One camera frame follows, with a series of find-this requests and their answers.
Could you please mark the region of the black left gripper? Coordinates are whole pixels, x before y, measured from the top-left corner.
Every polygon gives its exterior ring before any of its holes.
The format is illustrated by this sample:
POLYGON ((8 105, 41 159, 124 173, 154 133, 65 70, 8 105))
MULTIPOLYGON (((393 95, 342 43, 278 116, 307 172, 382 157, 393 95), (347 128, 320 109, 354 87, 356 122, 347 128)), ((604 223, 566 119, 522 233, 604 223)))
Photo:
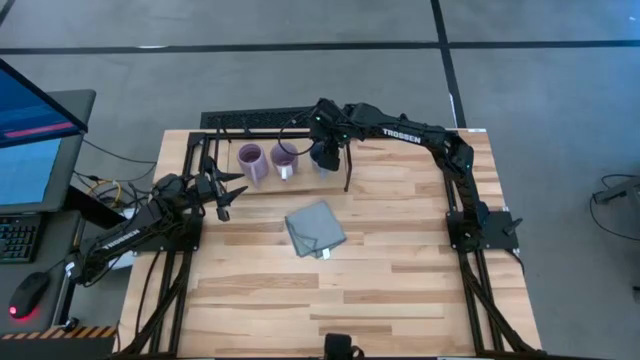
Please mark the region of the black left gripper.
POLYGON ((216 161, 211 156, 205 157, 203 162, 203 170, 206 174, 209 175, 212 195, 216 202, 216 212, 218 219, 222 222, 227 222, 230 220, 228 207, 238 196, 246 191, 248 187, 243 186, 232 191, 226 191, 226 188, 224 187, 222 182, 229 182, 232 180, 240 179, 244 177, 244 174, 221 172, 217 167, 216 161))

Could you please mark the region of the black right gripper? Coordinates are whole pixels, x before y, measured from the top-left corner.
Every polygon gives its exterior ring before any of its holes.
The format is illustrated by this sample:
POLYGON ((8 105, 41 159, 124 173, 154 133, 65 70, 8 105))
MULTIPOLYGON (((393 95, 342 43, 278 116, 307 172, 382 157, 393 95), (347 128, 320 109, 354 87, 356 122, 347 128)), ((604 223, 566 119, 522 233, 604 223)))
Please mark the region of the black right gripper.
MULTIPOLYGON (((309 117, 309 138, 315 142, 322 142, 326 146, 335 146, 343 148, 345 146, 345 138, 343 131, 339 129, 344 120, 342 112, 326 113, 312 112, 309 117)), ((314 161, 320 168, 326 168, 330 171, 338 171, 340 168, 340 150, 339 148, 330 148, 327 151, 327 165, 325 146, 318 145, 314 148, 314 161)))

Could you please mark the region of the small blue cup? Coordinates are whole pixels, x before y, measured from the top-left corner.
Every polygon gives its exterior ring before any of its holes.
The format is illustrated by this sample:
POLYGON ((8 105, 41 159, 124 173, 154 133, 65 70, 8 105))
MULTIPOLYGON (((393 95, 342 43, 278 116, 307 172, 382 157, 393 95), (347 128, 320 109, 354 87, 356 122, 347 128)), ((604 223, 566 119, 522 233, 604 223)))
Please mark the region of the small blue cup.
POLYGON ((309 154, 310 154, 311 164, 312 164, 312 167, 313 167, 314 171, 322 179, 325 179, 327 177, 327 175, 329 174, 329 171, 327 169, 322 168, 318 163, 320 155, 322 154, 322 149, 323 149, 323 143, 322 142, 315 143, 312 146, 309 154))

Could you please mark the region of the ribbed purple mug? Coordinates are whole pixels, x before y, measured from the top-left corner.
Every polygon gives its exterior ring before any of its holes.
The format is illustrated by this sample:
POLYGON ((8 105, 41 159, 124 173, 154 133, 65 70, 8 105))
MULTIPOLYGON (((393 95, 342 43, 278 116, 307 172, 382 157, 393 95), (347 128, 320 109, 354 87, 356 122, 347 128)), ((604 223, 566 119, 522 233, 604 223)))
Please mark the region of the ribbed purple mug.
POLYGON ((236 158, 245 176, 254 187, 259 188, 269 175, 269 163, 264 149, 258 144, 248 143, 240 147, 236 158))

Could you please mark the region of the pink and white mug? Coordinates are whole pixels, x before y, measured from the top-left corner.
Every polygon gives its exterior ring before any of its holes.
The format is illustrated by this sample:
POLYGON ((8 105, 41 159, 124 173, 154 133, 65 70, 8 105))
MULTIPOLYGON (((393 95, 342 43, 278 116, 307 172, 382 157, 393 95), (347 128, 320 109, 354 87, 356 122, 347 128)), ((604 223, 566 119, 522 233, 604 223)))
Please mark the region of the pink and white mug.
POLYGON ((282 181, 289 180, 297 171, 297 148, 288 142, 276 143, 270 150, 271 163, 282 181))

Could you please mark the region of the black perforated floor grille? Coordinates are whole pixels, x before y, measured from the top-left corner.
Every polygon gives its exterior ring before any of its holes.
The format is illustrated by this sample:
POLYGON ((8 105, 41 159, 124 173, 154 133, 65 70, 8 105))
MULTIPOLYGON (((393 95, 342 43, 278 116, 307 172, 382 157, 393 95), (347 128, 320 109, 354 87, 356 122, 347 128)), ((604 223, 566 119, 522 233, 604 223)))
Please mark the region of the black perforated floor grille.
POLYGON ((307 106, 202 112, 200 128, 280 129, 294 117, 296 117, 296 120, 293 127, 305 128, 307 121, 302 119, 302 115, 311 109, 311 106, 307 106))

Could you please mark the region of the grey folded cloth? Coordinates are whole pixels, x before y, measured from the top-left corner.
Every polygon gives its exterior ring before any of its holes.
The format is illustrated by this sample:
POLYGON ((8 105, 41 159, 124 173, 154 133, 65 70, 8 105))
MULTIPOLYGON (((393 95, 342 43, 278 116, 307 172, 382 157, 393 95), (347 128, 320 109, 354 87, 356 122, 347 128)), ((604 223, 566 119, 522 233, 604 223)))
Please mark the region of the grey folded cloth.
POLYGON ((296 255, 301 258, 326 260, 332 249, 347 240, 341 223, 324 200, 288 214, 285 226, 296 255))

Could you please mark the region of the grey operator desk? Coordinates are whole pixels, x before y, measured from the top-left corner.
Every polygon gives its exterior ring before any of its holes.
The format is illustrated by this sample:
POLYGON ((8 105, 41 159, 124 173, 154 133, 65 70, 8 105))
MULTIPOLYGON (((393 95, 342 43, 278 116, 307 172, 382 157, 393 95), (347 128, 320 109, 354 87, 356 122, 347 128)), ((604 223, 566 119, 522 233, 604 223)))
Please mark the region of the grey operator desk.
POLYGON ((83 220, 77 211, 49 214, 44 220, 35 260, 32 263, 0 264, 0 335, 43 332, 59 322, 68 289, 62 264, 49 271, 48 288, 27 317, 12 318, 9 314, 9 301, 15 289, 28 275, 45 272, 63 260, 82 229, 83 220))

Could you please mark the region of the grey-framed computer monitor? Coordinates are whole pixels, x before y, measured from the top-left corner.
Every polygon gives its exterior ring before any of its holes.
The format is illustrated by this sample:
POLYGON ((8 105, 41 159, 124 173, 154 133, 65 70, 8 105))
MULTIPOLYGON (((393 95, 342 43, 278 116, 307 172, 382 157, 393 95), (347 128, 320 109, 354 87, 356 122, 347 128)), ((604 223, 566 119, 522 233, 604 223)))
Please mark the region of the grey-framed computer monitor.
MULTIPOLYGON (((88 124, 96 92, 49 92, 55 101, 88 124)), ((52 212, 63 207, 82 135, 0 148, 0 214, 52 212)))

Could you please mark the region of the black-framed computer monitor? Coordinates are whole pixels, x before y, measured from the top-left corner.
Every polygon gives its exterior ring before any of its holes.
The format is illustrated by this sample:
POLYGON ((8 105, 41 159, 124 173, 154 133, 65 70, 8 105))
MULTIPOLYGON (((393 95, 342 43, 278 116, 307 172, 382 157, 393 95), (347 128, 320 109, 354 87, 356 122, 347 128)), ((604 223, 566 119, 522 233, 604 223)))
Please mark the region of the black-framed computer monitor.
POLYGON ((0 58, 0 148, 87 131, 77 116, 0 58))

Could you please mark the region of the black keyboard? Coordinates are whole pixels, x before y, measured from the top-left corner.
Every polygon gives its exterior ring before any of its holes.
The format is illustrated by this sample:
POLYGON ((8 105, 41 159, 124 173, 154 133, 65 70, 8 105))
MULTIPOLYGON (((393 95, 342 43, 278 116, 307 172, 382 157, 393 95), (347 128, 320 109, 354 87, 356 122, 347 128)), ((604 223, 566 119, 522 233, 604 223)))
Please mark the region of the black keyboard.
POLYGON ((0 264, 34 261, 41 220, 40 215, 0 217, 0 264))

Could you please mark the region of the yellow black hazard strip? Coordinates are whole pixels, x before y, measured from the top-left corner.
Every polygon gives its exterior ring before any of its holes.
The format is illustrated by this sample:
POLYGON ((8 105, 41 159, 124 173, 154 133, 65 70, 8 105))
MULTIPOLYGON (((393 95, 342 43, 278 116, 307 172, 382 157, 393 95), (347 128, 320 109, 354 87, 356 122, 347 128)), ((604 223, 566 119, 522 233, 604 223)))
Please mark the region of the yellow black hazard strip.
POLYGON ((81 326, 69 332, 52 327, 43 332, 3 334, 0 340, 95 339, 114 337, 116 332, 116 326, 81 326))

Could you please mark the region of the black mouse with red light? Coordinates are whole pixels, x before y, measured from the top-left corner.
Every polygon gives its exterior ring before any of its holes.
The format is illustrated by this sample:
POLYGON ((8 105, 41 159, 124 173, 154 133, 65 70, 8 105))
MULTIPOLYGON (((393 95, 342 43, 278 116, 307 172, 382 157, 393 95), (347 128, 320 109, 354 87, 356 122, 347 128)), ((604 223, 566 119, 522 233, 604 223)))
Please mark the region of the black mouse with red light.
POLYGON ((47 290, 49 282, 47 272, 29 274, 15 289, 9 301, 9 315, 14 319, 28 317, 47 290))

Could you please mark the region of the grey floor device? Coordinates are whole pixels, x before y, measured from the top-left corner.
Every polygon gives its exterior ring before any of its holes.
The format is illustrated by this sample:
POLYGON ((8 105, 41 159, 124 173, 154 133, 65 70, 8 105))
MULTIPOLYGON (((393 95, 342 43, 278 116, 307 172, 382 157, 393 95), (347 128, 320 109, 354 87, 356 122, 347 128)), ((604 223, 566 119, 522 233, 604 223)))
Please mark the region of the grey floor device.
POLYGON ((618 197, 627 197, 634 206, 640 206, 640 176, 629 179, 594 195, 597 204, 604 204, 618 197))

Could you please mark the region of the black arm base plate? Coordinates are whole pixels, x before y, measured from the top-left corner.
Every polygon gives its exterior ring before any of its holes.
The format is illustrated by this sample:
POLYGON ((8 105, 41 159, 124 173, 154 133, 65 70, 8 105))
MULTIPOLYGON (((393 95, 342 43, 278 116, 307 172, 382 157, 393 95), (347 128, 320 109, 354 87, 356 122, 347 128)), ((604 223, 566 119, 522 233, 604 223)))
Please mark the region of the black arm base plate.
POLYGON ((470 225, 464 224, 462 212, 450 212, 446 215, 451 247, 460 253, 485 249, 517 249, 519 241, 516 228, 522 221, 522 218, 513 220, 510 212, 494 211, 489 213, 480 230, 473 232, 470 225))
POLYGON ((138 251, 191 251, 197 250, 200 243, 203 219, 190 217, 173 225, 167 225, 143 241, 138 251))

